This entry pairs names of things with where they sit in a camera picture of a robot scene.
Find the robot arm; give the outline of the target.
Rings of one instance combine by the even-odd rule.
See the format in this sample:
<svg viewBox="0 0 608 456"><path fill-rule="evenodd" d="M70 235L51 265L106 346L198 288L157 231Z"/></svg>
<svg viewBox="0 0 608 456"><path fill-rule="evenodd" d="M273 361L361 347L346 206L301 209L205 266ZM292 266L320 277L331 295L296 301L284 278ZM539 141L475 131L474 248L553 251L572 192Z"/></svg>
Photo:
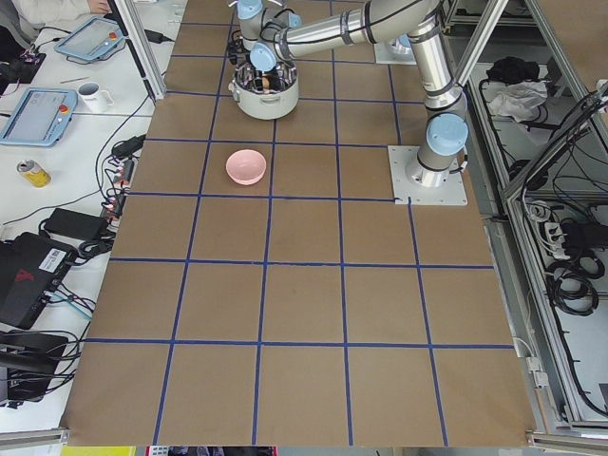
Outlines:
<svg viewBox="0 0 608 456"><path fill-rule="evenodd" d="M238 1L245 48L257 70L274 69L309 54L358 44L376 45L406 36L425 91L424 144L406 166L408 178L426 188L447 181L467 135L466 100L448 67L437 1L368 1L359 9L302 24L297 15L271 14L261 1Z"/></svg>
<svg viewBox="0 0 608 456"><path fill-rule="evenodd" d="M237 0L236 8L241 40L247 51L253 48L266 25L278 30L302 25L301 17L287 8L285 1L270 1L267 6L263 0Z"/></svg>

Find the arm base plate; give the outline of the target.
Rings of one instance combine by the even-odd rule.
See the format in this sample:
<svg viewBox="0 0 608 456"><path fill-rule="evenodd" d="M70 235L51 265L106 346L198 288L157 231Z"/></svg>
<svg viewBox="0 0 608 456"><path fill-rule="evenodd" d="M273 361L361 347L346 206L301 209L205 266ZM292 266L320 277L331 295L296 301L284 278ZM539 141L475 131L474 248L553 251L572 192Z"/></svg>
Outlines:
<svg viewBox="0 0 608 456"><path fill-rule="evenodd" d="M387 42L375 44L374 56L375 63L380 65L416 65L411 44L406 34Z"/></svg>
<svg viewBox="0 0 608 456"><path fill-rule="evenodd" d="M430 171L418 162L419 146L389 145L389 168L396 204L466 206L465 185L458 159L447 170Z"/></svg>

